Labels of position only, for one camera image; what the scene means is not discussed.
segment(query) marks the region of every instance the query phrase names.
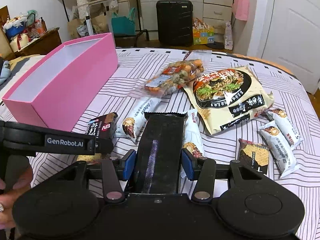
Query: pink paper bag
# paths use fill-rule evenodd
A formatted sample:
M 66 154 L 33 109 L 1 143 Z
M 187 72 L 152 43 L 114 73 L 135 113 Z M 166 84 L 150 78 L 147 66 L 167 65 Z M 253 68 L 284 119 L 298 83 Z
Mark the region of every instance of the pink paper bag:
M 249 0 L 234 0 L 232 12 L 236 19 L 247 21 L 249 14 Z

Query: white door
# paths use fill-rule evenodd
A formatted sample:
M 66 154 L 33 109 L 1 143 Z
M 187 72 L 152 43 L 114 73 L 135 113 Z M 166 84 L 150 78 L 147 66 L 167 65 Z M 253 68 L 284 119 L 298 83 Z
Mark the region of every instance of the white door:
M 320 79 L 320 0 L 275 0 L 263 59 L 279 63 L 315 93 Z

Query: blue gift bag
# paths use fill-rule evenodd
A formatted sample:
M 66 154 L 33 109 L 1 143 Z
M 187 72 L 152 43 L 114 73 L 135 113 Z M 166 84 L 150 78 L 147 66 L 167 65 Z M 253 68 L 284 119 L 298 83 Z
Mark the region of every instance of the blue gift bag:
M 136 26 L 134 23 L 135 8 L 132 8 L 129 15 L 118 16 L 116 13 L 112 14 L 112 29 L 114 34 L 118 35 L 136 35 Z

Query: black suitcase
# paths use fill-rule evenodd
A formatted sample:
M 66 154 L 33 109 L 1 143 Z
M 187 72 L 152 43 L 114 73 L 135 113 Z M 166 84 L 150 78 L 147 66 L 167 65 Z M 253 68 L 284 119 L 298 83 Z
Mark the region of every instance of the black suitcase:
M 156 4 L 159 41 L 164 45 L 191 46 L 192 2 L 160 0 Z

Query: white patterned fabric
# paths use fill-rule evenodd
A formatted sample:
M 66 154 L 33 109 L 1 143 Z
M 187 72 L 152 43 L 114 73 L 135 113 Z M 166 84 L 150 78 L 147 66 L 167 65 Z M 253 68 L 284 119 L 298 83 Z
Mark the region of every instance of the white patterned fabric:
M 135 103 L 134 98 L 127 96 L 134 85 L 137 82 L 146 81 L 156 74 L 160 68 L 167 66 L 168 63 L 182 60 L 185 53 L 184 50 L 175 49 L 117 49 L 119 68 L 92 100 L 73 131 L 84 133 L 90 119 L 110 112 L 117 112 L 119 121 L 122 122 Z M 279 169 L 270 155 L 267 176 L 294 192 L 302 200 L 306 214 L 297 236 L 303 240 L 317 239 L 320 237 L 319 119 L 301 83 L 294 76 L 275 66 L 230 54 L 212 53 L 210 67 L 205 71 L 213 72 L 240 65 L 249 65 L 266 92 L 272 91 L 275 97 L 274 108 L 285 110 L 293 125 L 304 138 L 304 142 L 293 151 L 301 169 L 283 179 L 279 179 Z M 181 113 L 191 108 L 188 96 L 181 89 L 162 98 L 156 111 Z M 4 104 L 0 106 L 0 117 L 4 121 L 15 121 Z M 239 138 L 263 143 L 257 128 L 269 122 L 266 117 L 259 116 L 224 132 L 210 135 L 199 115 L 198 120 L 206 155 L 215 159 L 217 163 L 223 164 L 228 164 L 231 160 L 237 158 Z M 138 135 L 137 141 L 140 141 L 141 134 L 142 132 Z M 129 149 L 137 150 L 138 148 L 130 139 L 126 138 L 115 138 L 114 143 L 115 148 L 112 154 L 119 157 L 125 155 Z M 76 156 L 74 155 L 38 153 L 36 157 L 30 158 L 35 174 L 32 182 L 33 186 L 67 167 L 75 160 Z M 187 178 L 182 179 L 181 192 L 190 196 L 194 187 L 195 182 L 190 182 Z M 102 194 L 100 181 L 91 181 L 89 189 L 98 196 Z M 220 196 L 225 190 L 227 190 L 226 181 L 216 181 L 214 196 Z

